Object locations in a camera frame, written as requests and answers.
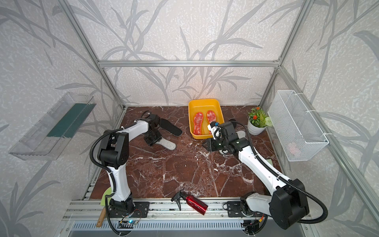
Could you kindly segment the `grey felt insole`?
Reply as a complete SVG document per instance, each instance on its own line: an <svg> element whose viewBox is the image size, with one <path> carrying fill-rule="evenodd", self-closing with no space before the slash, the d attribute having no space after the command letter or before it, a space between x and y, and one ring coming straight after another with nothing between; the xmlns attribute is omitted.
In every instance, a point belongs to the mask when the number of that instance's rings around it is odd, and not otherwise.
<svg viewBox="0 0 379 237"><path fill-rule="evenodd" d="M176 149L176 144L169 141L169 140L166 140L164 138L160 139L159 141L156 142L156 144L158 145L161 145L163 146L164 148L168 149L168 150L175 150Z"/></svg>
<svg viewBox="0 0 379 237"><path fill-rule="evenodd" d="M239 139L246 137L245 131L240 130L240 131L237 131L236 133L237 133Z"/></svg>

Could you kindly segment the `clear plastic wall shelf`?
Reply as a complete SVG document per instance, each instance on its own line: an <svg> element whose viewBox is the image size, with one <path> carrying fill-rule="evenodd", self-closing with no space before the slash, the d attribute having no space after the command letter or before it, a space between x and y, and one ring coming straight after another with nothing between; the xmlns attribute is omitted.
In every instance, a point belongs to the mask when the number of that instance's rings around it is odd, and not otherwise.
<svg viewBox="0 0 379 237"><path fill-rule="evenodd" d="M92 95L67 92L9 151L24 161L54 161L96 103Z"/></svg>

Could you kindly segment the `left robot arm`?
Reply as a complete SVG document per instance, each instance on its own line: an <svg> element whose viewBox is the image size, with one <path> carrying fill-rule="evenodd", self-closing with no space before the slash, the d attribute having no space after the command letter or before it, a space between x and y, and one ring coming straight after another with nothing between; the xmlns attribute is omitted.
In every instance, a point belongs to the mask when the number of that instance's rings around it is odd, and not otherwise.
<svg viewBox="0 0 379 237"><path fill-rule="evenodd" d="M161 140L157 127L160 117L150 114L146 118L135 120L126 127L107 130L92 145L89 155L91 161L104 169L109 176L112 193L107 201L112 208L131 212L134 209L131 190L126 176L126 162L129 158L129 142L144 135L148 145Z"/></svg>

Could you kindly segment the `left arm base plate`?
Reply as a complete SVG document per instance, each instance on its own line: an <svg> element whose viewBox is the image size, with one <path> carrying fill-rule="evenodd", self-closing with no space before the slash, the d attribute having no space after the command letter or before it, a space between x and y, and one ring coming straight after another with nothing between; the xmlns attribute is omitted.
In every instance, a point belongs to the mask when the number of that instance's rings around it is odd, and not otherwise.
<svg viewBox="0 0 379 237"><path fill-rule="evenodd" d="M148 201L137 201L131 204L127 209L110 205L109 217L121 218L147 218L149 212L150 203Z"/></svg>

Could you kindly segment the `red patterned insole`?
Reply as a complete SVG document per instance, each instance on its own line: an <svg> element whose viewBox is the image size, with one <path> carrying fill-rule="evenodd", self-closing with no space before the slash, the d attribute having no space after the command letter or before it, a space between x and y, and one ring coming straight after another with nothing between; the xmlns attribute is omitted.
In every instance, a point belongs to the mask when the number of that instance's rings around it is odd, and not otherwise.
<svg viewBox="0 0 379 237"><path fill-rule="evenodd" d="M217 121L217 116L213 110L207 111L206 117L209 124Z"/></svg>
<svg viewBox="0 0 379 237"><path fill-rule="evenodd" d="M196 115L194 116L194 119L193 119L193 124L194 124L193 133L195 135L201 135L202 134L202 132L201 132L202 122L203 122L203 113L202 112L196 113Z"/></svg>

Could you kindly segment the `black insole left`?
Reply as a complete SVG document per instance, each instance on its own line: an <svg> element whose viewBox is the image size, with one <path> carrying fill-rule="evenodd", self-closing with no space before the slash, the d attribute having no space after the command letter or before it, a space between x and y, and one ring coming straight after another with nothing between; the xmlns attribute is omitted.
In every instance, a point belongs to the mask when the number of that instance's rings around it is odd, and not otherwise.
<svg viewBox="0 0 379 237"><path fill-rule="evenodd" d="M175 126L174 124L172 124L167 119L161 118L159 125L160 125L160 127L162 129L170 132L171 134L173 134L175 136L181 136L182 133L183 133L181 129L179 129L177 126Z"/></svg>

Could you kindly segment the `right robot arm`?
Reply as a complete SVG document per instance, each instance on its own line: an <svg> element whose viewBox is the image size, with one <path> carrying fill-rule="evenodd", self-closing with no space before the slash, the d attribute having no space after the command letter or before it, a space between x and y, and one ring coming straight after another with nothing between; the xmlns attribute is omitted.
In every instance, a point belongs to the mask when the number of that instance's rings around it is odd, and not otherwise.
<svg viewBox="0 0 379 237"><path fill-rule="evenodd" d="M270 216L283 230L295 223L317 224L328 217L328 208L308 193L299 179L290 179L264 159L254 147L250 136L239 137L235 130L238 121L211 122L212 134L202 146L208 152L221 151L234 155L262 181L269 195L251 193L241 198L245 214L260 212Z"/></svg>

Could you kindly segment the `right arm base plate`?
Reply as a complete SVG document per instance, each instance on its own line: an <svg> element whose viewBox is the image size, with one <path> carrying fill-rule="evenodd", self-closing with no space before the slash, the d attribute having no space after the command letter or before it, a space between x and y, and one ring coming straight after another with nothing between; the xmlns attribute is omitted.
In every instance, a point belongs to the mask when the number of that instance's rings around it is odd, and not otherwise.
<svg viewBox="0 0 379 237"><path fill-rule="evenodd" d="M228 201L226 206L223 207L229 218L255 218L259 219L264 216L263 213L257 211L251 211L247 205L242 204L241 201Z"/></svg>

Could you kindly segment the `yellow plastic storage box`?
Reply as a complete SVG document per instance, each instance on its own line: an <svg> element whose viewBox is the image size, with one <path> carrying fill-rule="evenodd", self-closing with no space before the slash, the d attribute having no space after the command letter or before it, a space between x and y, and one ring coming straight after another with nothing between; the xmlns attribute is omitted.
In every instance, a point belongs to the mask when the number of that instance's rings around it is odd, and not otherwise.
<svg viewBox="0 0 379 237"><path fill-rule="evenodd" d="M201 140L201 139L207 139L212 138L212 134L208 129L208 121L206 117L206 113L209 110L213 110L217 116L218 123L224 123L224 116L221 110L221 106L218 100L216 99L196 99L192 100L188 104L188 111L189 111L189 127L190 127L190 133L193 136L194 139ZM202 134L201 135L195 135L193 133L193 119L196 113L202 112L203 113L203 122L202 122Z"/></svg>

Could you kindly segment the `red spray bottle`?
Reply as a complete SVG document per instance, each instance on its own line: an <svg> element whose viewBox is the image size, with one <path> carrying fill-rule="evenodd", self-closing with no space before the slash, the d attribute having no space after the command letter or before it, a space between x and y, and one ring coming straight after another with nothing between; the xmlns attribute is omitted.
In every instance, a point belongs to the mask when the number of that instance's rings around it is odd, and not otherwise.
<svg viewBox="0 0 379 237"><path fill-rule="evenodd" d="M203 201L199 200L195 196L190 195L190 194L184 192L184 190L182 189L179 192L177 192L174 195L174 197L171 198L171 201L175 202L177 204L177 206L178 206L178 208L179 208L180 211L182 210L181 209L180 199L183 199L188 206L190 206L191 208L193 208L194 210L196 210L201 215L205 215L205 213L206 213L206 211L208 209L208 205L207 204L205 204Z"/></svg>

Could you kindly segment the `green insole piece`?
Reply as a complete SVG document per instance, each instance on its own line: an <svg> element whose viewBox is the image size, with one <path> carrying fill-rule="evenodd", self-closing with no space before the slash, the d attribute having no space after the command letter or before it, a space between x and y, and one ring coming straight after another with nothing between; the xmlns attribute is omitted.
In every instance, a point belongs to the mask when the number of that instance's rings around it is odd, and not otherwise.
<svg viewBox="0 0 379 237"><path fill-rule="evenodd" d="M101 205L101 206L105 206L105 203L106 203L106 196L111 195L112 193L113 193L113 192L112 192L112 188L111 188L111 187L107 188L107 189L104 191L104 193L103 193L103 195L102 195L102 198L101 198L101 202L100 202L100 205Z"/></svg>

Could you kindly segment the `potted plant white pot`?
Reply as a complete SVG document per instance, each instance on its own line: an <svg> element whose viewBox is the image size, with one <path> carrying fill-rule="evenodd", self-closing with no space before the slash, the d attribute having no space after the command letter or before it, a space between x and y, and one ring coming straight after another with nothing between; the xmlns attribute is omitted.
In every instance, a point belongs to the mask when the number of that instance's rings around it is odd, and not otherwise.
<svg viewBox="0 0 379 237"><path fill-rule="evenodd" d="M266 127L273 127L271 118L261 107L255 107L248 113L247 125L251 135L259 135Z"/></svg>

